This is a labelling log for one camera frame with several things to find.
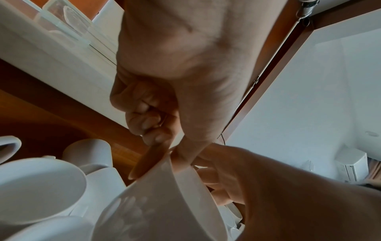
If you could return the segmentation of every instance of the fingernail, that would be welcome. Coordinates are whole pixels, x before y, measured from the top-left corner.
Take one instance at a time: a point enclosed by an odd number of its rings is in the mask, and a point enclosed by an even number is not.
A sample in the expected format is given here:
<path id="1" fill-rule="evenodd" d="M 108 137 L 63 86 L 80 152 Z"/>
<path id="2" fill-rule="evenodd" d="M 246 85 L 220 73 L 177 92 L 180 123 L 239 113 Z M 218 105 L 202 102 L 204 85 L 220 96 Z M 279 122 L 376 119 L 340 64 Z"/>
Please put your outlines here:
<path id="1" fill-rule="evenodd" d="M 162 143 L 164 141 L 167 141 L 171 138 L 172 136 L 170 134 L 160 134 L 156 136 L 155 142 Z"/>
<path id="2" fill-rule="evenodd" d="M 147 130 L 160 122 L 160 117 L 152 116 L 148 117 L 142 124 L 143 130 Z"/>

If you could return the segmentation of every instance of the air conditioner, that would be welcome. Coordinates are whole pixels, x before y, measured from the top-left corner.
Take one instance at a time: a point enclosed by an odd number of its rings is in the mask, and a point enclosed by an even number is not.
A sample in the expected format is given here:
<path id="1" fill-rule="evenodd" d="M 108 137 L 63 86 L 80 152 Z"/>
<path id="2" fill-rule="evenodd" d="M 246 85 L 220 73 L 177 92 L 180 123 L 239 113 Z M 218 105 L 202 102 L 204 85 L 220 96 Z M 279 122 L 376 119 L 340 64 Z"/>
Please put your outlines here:
<path id="1" fill-rule="evenodd" d="M 346 182 L 361 181 L 369 174 L 366 152 L 343 147 L 335 159 L 341 178 Z"/>

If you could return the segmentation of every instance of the hand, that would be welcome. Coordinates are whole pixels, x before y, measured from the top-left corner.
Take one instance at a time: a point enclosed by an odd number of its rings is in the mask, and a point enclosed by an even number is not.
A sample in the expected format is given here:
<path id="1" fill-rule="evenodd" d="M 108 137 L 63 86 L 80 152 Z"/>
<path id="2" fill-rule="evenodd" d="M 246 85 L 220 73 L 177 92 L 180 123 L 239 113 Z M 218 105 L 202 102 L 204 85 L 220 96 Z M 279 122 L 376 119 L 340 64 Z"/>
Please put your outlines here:
<path id="1" fill-rule="evenodd" d="M 130 131 L 151 146 L 130 178 L 161 160 L 180 128 L 176 170 L 218 138 L 285 2 L 126 1 L 110 99 L 126 112 Z"/>
<path id="2" fill-rule="evenodd" d="M 220 205 L 246 205 L 238 240 L 379 240 L 381 192 L 325 179 L 247 150 L 211 144 L 193 165 Z"/>

